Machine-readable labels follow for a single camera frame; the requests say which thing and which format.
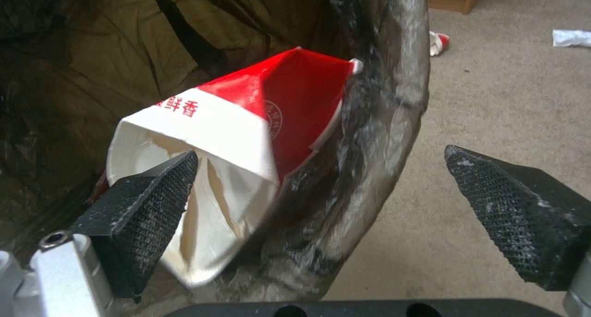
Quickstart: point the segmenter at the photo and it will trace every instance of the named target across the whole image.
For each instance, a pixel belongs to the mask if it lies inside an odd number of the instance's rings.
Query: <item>beige carpet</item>
[[[482,0],[430,10],[451,36],[431,60],[431,100],[389,201],[326,299],[513,298],[561,315],[563,293],[524,283],[445,167],[456,144],[539,167],[591,199],[591,49],[553,48],[553,28],[591,30],[591,0]]]

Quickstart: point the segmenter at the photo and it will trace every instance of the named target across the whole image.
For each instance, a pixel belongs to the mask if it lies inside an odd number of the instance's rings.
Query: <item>textured rubber pad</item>
[[[445,150],[490,238],[522,279],[567,290],[591,243],[591,202],[544,171],[457,146]]]
[[[118,180],[72,231],[87,235],[116,298],[139,298],[184,212],[197,174],[195,152]]]

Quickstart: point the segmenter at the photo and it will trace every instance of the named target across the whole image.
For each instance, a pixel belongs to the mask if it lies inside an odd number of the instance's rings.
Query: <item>plastic trash bag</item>
[[[163,315],[197,302],[321,298],[391,193],[426,110],[426,0],[61,0],[49,10],[52,27],[0,49],[0,189],[11,193],[1,248],[36,244],[65,217],[19,244],[6,231],[48,210],[84,209],[121,117],[301,45],[363,61],[342,126],[217,279],[188,290],[158,269],[141,304],[121,304]]]

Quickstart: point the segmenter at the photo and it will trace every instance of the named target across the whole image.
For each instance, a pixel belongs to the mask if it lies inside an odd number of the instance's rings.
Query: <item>trash bin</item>
[[[121,118],[301,46],[365,66],[340,128],[207,286],[158,270],[156,315],[207,301],[319,299],[391,193],[428,100],[426,0],[0,0],[0,250],[94,201]]]

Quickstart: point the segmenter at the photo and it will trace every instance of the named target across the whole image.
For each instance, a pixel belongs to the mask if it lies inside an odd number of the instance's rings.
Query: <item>red and white cup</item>
[[[188,287],[212,280],[272,208],[282,184],[340,122],[361,70],[296,48],[125,117],[109,148],[109,184],[194,150],[198,173],[161,261]]]

